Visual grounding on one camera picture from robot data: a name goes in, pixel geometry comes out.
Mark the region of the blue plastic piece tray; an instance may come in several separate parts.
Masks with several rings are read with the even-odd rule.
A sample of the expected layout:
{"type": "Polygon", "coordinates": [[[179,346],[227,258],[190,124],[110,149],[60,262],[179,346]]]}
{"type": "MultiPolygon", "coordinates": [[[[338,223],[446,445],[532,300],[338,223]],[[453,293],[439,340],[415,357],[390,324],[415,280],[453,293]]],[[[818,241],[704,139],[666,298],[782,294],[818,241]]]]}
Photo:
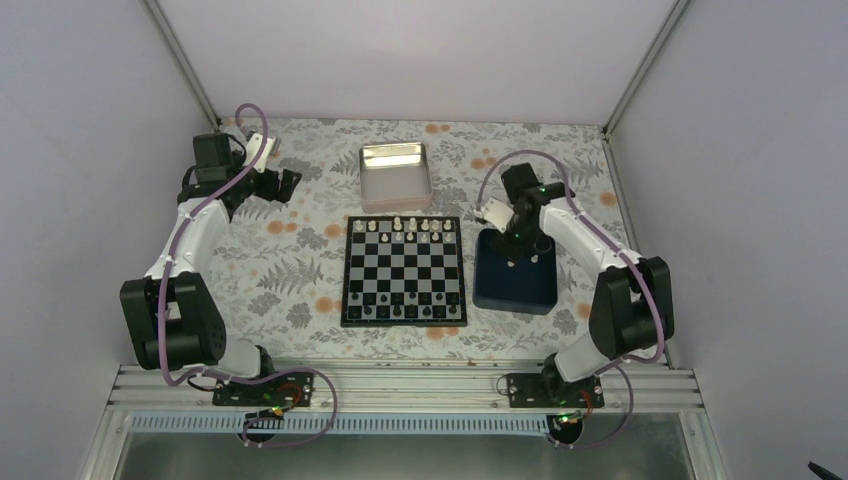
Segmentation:
{"type": "Polygon", "coordinates": [[[476,242],[472,300],[481,309],[547,315],[557,305],[558,261],[553,240],[541,236],[519,260],[494,249],[499,232],[483,229],[476,242]]]}

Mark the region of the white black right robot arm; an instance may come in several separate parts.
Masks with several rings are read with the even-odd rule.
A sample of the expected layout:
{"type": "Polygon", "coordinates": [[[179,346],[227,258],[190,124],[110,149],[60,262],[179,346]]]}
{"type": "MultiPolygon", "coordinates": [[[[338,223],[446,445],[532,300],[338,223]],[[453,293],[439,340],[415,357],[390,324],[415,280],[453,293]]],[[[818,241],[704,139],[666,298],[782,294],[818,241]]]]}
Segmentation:
{"type": "Polygon", "coordinates": [[[578,397],[580,382],[626,361],[657,361],[674,332],[668,264],[614,240],[580,207],[565,180],[543,184],[528,163],[508,168],[501,179],[509,202],[490,221],[494,250],[518,262],[547,239],[595,277],[587,333],[543,363],[544,399],[565,407],[578,397]]]}

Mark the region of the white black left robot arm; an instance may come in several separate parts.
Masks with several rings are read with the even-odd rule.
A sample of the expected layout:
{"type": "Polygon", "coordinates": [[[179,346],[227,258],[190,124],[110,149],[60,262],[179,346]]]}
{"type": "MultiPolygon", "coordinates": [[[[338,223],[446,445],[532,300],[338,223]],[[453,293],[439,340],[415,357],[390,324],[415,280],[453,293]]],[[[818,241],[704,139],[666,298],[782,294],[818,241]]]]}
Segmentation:
{"type": "Polygon", "coordinates": [[[270,402],[278,377],[267,351],[230,338],[205,278],[213,252],[236,210],[249,198],[287,203],[302,176],[267,166],[276,137],[251,132],[245,141],[216,132],[193,140],[195,163],[181,182],[177,221],[162,253],[119,298],[138,364],[229,383],[255,405],[270,402]]]}

